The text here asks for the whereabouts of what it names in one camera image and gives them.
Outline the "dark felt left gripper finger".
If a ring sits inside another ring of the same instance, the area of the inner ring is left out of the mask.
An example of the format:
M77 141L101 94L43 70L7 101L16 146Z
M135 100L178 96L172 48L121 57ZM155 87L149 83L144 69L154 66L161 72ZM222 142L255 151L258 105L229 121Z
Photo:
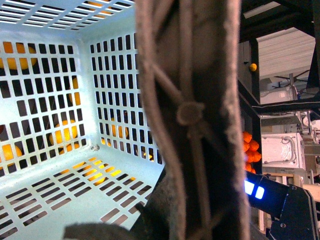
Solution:
M64 240L167 240L170 234L170 210L158 205L138 203L140 213L133 227L128 230L116 224L82 223L68 225Z

